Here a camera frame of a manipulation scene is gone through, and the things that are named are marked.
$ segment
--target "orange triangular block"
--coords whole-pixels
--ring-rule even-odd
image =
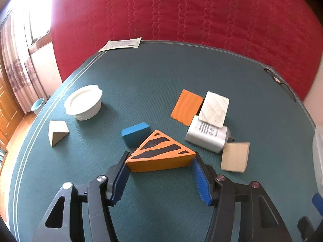
[[[161,131],[155,130],[126,160],[132,172],[188,166],[196,153]]]

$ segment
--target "red quilted blanket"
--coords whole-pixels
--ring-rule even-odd
[[[53,0],[51,35],[63,81],[108,40],[142,37],[259,60],[301,99],[323,50],[322,26],[304,0]]]

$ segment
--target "white triangular block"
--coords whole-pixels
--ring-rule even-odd
[[[52,120],[49,122],[48,138],[51,146],[56,145],[68,133],[69,130],[65,121]]]

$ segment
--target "white box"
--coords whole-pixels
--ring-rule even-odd
[[[222,128],[201,121],[195,115],[187,131],[185,140],[203,147],[207,150],[219,153],[230,137],[230,130],[226,126]]]

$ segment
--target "white wall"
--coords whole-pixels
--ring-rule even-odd
[[[62,84],[59,75],[53,44],[50,42],[31,55],[40,84],[46,95],[51,96]]]
[[[316,126],[323,126],[323,57],[304,105]]]

